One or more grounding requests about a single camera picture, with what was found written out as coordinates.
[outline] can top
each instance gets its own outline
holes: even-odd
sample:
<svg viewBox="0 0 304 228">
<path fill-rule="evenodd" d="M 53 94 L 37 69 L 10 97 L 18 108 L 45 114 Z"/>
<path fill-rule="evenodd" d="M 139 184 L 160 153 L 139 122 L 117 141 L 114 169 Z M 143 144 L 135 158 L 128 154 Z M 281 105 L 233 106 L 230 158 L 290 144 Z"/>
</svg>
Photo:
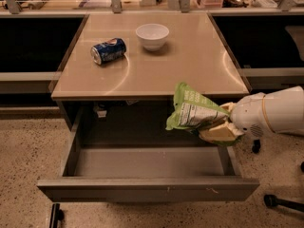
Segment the can top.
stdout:
<svg viewBox="0 0 304 228">
<path fill-rule="evenodd" d="M 93 47 L 91 49 L 91 56 L 94 59 L 94 62 L 96 64 L 98 64 L 98 65 L 102 64 L 102 58 L 101 58 L 100 54 L 98 53 L 98 50 L 95 47 Z"/>
</svg>

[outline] blue soda can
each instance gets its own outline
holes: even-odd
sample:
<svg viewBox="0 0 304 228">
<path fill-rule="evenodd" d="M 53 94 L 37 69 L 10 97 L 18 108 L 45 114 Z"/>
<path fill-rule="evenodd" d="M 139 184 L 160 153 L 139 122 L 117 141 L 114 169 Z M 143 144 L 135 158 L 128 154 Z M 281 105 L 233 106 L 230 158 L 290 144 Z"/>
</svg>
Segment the blue soda can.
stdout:
<svg viewBox="0 0 304 228">
<path fill-rule="evenodd" d="M 123 57 L 126 46 L 121 38 L 113 38 L 92 47 L 91 56 L 98 65 Z"/>
</svg>

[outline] white bowl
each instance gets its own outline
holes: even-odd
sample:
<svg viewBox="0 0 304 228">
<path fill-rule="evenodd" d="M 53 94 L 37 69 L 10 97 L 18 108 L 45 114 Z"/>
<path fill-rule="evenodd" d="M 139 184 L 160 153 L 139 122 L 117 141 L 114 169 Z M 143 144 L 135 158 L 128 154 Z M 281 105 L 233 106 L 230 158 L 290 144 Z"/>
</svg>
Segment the white bowl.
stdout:
<svg viewBox="0 0 304 228">
<path fill-rule="evenodd" d="M 141 45 L 150 51 L 160 49 L 166 42 L 169 28 L 160 24 L 145 24 L 136 29 Z"/>
</svg>

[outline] floor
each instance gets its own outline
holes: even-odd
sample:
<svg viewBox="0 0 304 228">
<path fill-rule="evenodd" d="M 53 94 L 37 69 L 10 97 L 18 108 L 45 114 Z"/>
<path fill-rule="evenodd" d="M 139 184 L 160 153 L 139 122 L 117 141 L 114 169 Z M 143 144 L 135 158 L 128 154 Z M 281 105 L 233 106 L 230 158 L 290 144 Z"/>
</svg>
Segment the floor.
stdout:
<svg viewBox="0 0 304 228">
<path fill-rule="evenodd" d="M 68 129 L 60 115 L 0 114 L 0 227 L 48 227 L 52 202 L 36 187 L 59 173 Z M 61 227 L 303 227 L 304 214 L 267 208 L 265 194 L 304 202 L 304 138 L 274 135 L 258 154 L 243 138 L 235 152 L 243 177 L 260 186 L 244 202 L 62 203 Z"/>
</svg>

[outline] open drawer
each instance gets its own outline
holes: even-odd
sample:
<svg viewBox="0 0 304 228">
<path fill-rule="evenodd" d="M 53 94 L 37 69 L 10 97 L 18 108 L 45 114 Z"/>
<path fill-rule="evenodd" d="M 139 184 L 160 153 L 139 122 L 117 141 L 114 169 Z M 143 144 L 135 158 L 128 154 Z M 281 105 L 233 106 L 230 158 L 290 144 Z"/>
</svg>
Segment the open drawer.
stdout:
<svg viewBox="0 0 304 228">
<path fill-rule="evenodd" d="M 94 103 L 83 105 L 60 177 L 39 180 L 38 187 L 56 202 L 246 200 L 258 180 L 241 177 L 232 147 L 166 131 L 171 104 L 116 104 L 106 120 L 97 117 Z"/>
</svg>

